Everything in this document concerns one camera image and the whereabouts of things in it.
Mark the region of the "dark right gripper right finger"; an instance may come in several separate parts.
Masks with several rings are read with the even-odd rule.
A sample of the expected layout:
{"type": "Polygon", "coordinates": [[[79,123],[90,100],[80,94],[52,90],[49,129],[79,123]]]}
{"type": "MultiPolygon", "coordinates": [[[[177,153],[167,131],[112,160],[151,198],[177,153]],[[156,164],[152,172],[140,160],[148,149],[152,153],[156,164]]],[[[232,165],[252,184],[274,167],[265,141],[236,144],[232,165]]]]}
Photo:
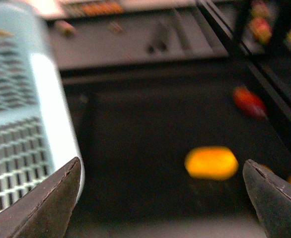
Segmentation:
{"type": "Polygon", "coordinates": [[[291,184],[253,160],[245,162],[242,174],[266,237],[291,238],[291,184]]]}

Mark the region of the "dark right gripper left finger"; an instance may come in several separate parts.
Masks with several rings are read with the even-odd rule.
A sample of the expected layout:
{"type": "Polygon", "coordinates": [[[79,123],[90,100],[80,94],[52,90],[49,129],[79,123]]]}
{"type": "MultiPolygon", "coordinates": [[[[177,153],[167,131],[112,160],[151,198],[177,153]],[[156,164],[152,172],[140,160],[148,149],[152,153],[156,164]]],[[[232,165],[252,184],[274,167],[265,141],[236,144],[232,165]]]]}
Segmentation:
{"type": "Polygon", "coordinates": [[[73,158],[0,212],[0,238],[62,238],[79,191],[81,163],[73,158]]]}

